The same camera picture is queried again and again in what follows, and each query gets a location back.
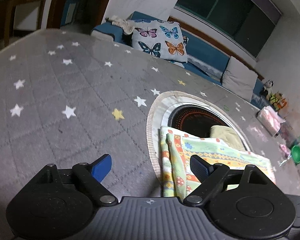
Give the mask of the butterfly print pillow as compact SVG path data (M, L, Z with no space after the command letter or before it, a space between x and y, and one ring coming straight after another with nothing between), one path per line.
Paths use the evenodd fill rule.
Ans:
M186 45L178 22L137 19L130 23L134 26L134 49L164 60L187 62Z

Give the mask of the blue sofa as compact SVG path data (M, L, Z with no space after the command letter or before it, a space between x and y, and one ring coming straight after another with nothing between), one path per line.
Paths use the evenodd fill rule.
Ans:
M137 11L132 13L129 20L132 20L133 23L150 23L151 21L164 23L164 21L160 19ZM191 72L207 79L208 81L224 87L222 84L222 77L228 66L230 57L200 37L196 37L188 31L182 32L185 34L184 39L186 43L185 47L187 51L188 62L177 63L172 61L172 63L176 63L186 70L190 70ZM122 28L112 25L110 22L106 22L94 27L94 29L91 31L91 36L112 38L112 40L117 43L122 43L132 47L132 35L124 35ZM263 83L259 78L257 78L250 103L259 109L270 105L266 100L266 97L260 94L262 89Z

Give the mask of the dark window with green frame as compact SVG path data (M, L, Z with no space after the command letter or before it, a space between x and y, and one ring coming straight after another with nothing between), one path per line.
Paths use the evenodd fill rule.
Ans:
M211 24L253 57L281 18L271 0L178 0L176 6Z

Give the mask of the crumpled cream cloth on sofa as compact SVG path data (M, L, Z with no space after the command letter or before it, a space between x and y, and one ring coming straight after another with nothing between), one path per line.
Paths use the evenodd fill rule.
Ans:
M106 18L106 21L114 26L120 27L125 35L131 35L135 29L134 24L132 24L130 20L124 20L116 15Z

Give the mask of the dark wooden side table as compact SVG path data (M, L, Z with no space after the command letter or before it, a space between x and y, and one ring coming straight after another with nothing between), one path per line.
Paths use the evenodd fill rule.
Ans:
M11 23L20 25L24 20L37 11L36 28L38 30L42 26L43 12L46 0L6 0L0 2L0 13L3 18L3 39L4 46L10 43Z

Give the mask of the panda plush toy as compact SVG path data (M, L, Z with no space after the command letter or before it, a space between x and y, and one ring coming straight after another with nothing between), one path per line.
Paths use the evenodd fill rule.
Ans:
M273 81L268 80L263 84L263 88L260 94L263 96L270 96L272 93L273 93Z

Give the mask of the green plastic bowl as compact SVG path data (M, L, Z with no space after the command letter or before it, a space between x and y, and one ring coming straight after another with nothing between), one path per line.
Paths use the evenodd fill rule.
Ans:
M294 145L291 148L291 156L292 156L292 159L293 159L295 165L299 165L300 164L300 146L299 145Z

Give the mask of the round heater in table opening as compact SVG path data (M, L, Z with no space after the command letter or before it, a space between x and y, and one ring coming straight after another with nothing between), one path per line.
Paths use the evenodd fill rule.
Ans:
M241 128L228 115L217 112L211 106L181 105L172 111L168 117L168 126L197 137L210 137L212 126L219 125L235 130L246 151L253 151L253 147Z

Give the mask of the plain grey cushion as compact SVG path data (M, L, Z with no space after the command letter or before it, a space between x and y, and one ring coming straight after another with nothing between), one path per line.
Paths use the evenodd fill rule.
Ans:
M250 102L258 75L233 56L222 75L222 86Z

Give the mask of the pink hair scrunchie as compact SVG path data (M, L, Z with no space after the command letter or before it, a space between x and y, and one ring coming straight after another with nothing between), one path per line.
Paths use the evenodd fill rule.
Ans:
M283 153L283 156L286 159L289 159L291 156L291 150L285 144L279 144L279 148Z

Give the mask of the pink tissue box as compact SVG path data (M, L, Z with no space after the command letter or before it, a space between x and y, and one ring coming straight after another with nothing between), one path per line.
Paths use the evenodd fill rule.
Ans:
M272 137L277 136L281 125L286 122L285 119L281 118L271 106L263 107L257 113L256 118Z

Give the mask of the grey star pattern table cover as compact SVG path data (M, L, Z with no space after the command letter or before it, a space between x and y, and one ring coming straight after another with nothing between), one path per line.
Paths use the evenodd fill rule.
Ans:
M0 51L0 239L11 239L10 200L46 164L71 168L108 153L103 181L115 196L158 197L146 141L153 101L170 90L207 100L270 159L277 186L300 195L293 161L280 166L273 138L241 98L179 66L123 44L48 29Z

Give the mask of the orange and green plush toys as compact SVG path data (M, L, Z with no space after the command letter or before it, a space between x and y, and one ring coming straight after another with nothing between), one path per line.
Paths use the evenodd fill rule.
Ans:
M287 100L283 97L282 93L271 94L269 97L269 103L275 109L275 111L279 111L283 109L287 105Z

